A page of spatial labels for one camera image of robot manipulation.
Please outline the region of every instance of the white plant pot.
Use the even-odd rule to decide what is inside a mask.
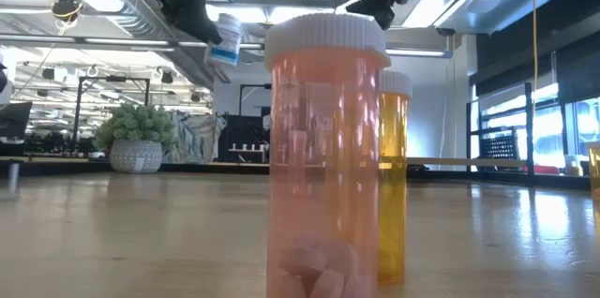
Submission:
[[[116,171],[156,172],[162,162],[160,142],[115,140],[111,149],[111,166]]]

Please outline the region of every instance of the green plant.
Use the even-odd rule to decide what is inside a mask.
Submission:
[[[99,146],[111,148],[115,140],[149,140],[168,148],[174,144],[171,117],[162,109],[123,104],[111,111],[112,118],[100,126]]]

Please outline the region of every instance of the potted plant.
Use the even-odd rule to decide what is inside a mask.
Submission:
[[[100,145],[111,149],[111,166],[121,172],[155,172],[163,148],[174,143],[171,117],[162,109],[123,104],[97,131]]]

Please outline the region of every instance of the computer monitor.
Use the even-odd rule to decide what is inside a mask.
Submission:
[[[24,137],[31,106],[31,102],[0,105],[0,137]]]

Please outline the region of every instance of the white bottle cap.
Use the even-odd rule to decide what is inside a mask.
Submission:
[[[386,70],[379,75],[379,92],[413,97],[413,83],[406,73]]]
[[[347,48],[373,51],[390,66],[385,32],[372,18],[354,14],[313,13],[277,24],[267,32],[264,65],[271,70],[283,53],[302,49]]]

